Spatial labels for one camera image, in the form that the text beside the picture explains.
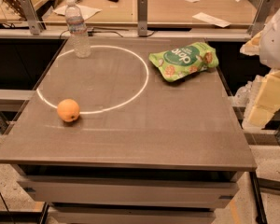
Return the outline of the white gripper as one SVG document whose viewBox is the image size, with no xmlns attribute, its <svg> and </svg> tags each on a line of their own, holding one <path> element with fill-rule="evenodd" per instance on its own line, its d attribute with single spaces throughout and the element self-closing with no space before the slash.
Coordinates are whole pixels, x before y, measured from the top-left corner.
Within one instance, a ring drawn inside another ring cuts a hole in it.
<svg viewBox="0 0 280 224">
<path fill-rule="evenodd" d="M 261 33 L 243 44 L 244 55 L 259 55 L 260 62 L 274 68 L 265 77 L 256 76 L 245 109 L 245 126 L 264 128 L 280 109 L 280 8 Z"/>
</svg>

